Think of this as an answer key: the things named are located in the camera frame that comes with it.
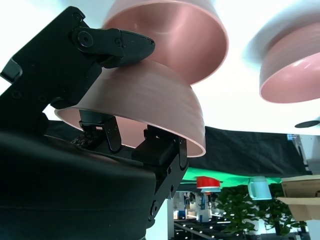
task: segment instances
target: green cloth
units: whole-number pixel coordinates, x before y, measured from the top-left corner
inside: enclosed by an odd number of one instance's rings
[[[234,175],[234,174],[225,173],[225,172],[189,167],[183,177],[183,180],[190,181],[190,182],[182,182],[182,184],[195,183],[197,177],[209,177],[209,178],[217,179],[221,182],[220,183],[221,188],[235,187],[238,185],[247,185],[249,179],[251,178],[250,176]],[[281,183],[281,178],[279,177],[267,177],[266,179],[269,184]]]

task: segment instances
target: black mechanical bracket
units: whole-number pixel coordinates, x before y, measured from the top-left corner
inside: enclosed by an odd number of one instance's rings
[[[79,147],[108,154],[107,150],[99,147],[102,141],[106,140],[112,154],[121,150],[121,136],[114,116],[83,110],[80,111],[80,116],[79,123],[84,133],[83,140],[77,139],[75,142]],[[99,140],[92,140],[94,136],[99,136]],[[155,173],[157,184],[147,225],[150,228],[155,223],[155,217],[165,199],[172,199],[175,195],[188,169],[189,161],[187,141],[183,137],[150,125],[144,130],[144,137],[145,140],[133,150],[131,159],[127,162],[141,162],[143,168]]]
[[[0,73],[12,83],[0,96],[0,128],[44,134],[47,105],[76,105],[102,67],[137,63],[155,49],[146,36],[92,29],[84,18],[78,8],[68,7],[10,59]]]

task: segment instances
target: red bowl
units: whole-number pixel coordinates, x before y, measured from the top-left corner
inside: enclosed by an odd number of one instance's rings
[[[196,178],[197,189],[220,188],[220,181],[212,177],[199,176]]]

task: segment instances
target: black curtain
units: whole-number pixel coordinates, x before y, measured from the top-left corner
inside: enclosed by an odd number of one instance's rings
[[[62,121],[50,121],[46,133],[71,142],[81,131]],[[190,158],[190,167],[244,176],[288,178],[309,174],[286,134],[244,132],[205,127],[206,155]],[[125,147],[119,157],[130,158]]]

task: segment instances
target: cardboard box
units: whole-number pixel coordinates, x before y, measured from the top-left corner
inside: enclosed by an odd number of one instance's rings
[[[278,200],[289,206],[296,221],[320,220],[320,179],[282,183],[285,197]]]

